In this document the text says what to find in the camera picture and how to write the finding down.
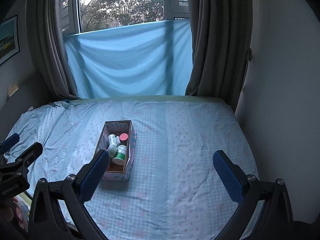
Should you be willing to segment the left hand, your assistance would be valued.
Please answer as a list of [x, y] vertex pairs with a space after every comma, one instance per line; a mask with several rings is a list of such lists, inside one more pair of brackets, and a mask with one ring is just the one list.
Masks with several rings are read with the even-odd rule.
[[14, 225], [19, 225], [20, 228], [25, 229], [23, 211], [18, 203], [19, 200], [17, 196], [1, 202], [1, 217], [8, 222], [13, 222]]

